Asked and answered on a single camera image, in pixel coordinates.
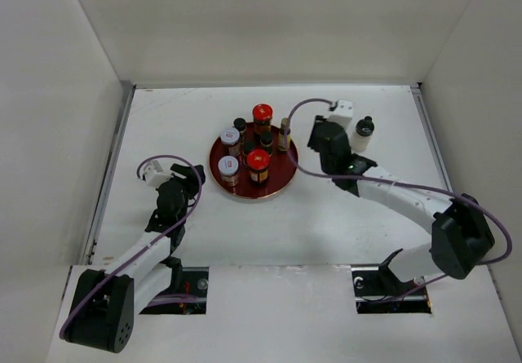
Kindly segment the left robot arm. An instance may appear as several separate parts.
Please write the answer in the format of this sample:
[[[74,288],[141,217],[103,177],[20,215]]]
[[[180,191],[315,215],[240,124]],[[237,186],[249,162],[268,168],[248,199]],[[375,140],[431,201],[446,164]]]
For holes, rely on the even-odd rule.
[[[68,343],[119,353],[144,310],[200,306],[206,292],[184,278],[173,256],[185,223],[201,198],[204,168],[177,157],[170,171],[149,158],[138,176],[157,192],[156,207],[139,240],[102,270],[87,269],[77,280],[69,316],[59,337]]]

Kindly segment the black cap dark bottle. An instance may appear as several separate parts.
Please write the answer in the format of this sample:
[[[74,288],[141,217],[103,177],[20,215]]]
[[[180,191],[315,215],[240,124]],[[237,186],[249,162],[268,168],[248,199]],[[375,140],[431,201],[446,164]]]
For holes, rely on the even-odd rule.
[[[355,126],[350,139],[350,145],[353,152],[364,152],[374,133],[375,125],[371,116],[365,116],[360,119]]]

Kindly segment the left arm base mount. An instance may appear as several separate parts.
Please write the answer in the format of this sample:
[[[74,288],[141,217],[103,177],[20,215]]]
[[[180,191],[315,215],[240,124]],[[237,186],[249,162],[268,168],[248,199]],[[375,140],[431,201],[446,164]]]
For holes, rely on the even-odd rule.
[[[184,267],[170,257],[161,262],[171,270],[170,285],[141,311],[143,315],[204,315],[207,309],[210,269]]]

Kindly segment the beige cap yellow bottle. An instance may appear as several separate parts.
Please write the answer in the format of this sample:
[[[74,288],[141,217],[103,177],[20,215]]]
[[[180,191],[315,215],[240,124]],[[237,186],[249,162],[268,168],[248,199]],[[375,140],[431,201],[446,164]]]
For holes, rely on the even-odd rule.
[[[289,118],[287,117],[281,119],[277,141],[277,149],[280,153],[286,153],[290,149],[292,140],[290,135],[289,122]]]

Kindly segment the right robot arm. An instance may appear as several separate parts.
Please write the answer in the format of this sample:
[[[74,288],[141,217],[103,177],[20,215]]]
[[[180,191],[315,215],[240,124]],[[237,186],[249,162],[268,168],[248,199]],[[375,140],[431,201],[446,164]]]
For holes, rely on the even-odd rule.
[[[350,194],[376,202],[427,232],[429,243],[399,249],[379,265],[378,284],[397,294],[419,277],[445,274],[465,279],[494,244],[493,234],[476,200],[407,188],[376,162],[355,154],[346,131],[336,122],[316,117],[308,146],[320,155],[322,171]]]

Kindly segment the small black cap spice bottle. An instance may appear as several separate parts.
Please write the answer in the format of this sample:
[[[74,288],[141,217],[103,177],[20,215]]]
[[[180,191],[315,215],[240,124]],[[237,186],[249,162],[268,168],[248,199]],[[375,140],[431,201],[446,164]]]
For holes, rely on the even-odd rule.
[[[242,117],[238,117],[233,121],[233,127],[237,129],[237,131],[240,134],[240,143],[244,144],[246,141],[246,120]]]

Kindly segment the red lid sauce jar back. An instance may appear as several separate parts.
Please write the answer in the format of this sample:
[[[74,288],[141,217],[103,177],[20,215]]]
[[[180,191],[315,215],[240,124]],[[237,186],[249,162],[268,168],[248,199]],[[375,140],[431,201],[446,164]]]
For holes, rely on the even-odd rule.
[[[261,136],[270,131],[272,126],[273,109],[268,104],[256,104],[252,109],[254,133]]]

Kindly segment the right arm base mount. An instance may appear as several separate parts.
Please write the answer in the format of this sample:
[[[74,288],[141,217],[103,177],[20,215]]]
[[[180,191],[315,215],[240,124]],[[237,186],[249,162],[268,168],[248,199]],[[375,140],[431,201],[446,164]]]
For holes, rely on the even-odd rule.
[[[400,281],[389,269],[400,253],[396,250],[382,263],[352,267],[352,285],[358,314],[431,314],[427,289],[414,280]]]

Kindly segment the white lid pink jar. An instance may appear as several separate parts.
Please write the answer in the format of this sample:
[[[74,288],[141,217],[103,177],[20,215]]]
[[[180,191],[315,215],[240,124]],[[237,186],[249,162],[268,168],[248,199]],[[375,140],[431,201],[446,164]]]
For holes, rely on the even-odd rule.
[[[240,163],[236,157],[224,156],[219,159],[218,169],[220,179],[225,188],[233,188],[240,181]]]

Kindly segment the red lid sauce jar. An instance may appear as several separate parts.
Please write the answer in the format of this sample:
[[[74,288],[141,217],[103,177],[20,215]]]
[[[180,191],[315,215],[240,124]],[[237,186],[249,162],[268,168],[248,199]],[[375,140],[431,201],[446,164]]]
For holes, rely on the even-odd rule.
[[[246,160],[250,180],[255,184],[264,184],[268,180],[269,154],[262,149],[254,149]]]
[[[268,104],[256,104],[252,109],[254,133],[261,136],[270,131],[272,126],[273,109]]]

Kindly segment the white lid dark jar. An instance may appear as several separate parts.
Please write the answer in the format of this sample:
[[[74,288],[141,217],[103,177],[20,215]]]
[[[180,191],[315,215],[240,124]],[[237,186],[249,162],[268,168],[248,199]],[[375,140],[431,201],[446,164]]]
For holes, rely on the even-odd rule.
[[[227,127],[222,130],[219,138],[229,156],[238,157],[241,154],[241,134],[238,129]]]

